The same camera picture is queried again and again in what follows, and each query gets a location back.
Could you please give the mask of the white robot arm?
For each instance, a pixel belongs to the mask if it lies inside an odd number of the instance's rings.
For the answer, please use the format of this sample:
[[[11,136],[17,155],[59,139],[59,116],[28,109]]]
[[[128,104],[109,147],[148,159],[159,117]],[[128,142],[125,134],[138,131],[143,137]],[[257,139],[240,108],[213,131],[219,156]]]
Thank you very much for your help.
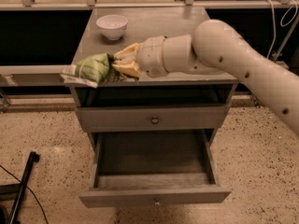
[[[203,21],[191,35],[150,37],[115,57],[112,67],[131,77],[226,72],[299,133],[299,76],[258,53],[223,21]]]

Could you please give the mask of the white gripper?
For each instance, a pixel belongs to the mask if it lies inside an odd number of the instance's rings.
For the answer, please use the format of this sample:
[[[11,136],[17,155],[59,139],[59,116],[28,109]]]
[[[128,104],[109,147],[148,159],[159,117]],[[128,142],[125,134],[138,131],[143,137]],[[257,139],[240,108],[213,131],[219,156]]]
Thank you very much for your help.
[[[136,63],[113,63],[112,67],[129,77],[141,77],[143,71],[149,77],[165,77],[168,72],[163,63],[164,41],[164,36],[156,36],[146,39],[140,45],[138,43],[131,44],[115,53],[114,56],[118,59],[125,59],[136,55]]]

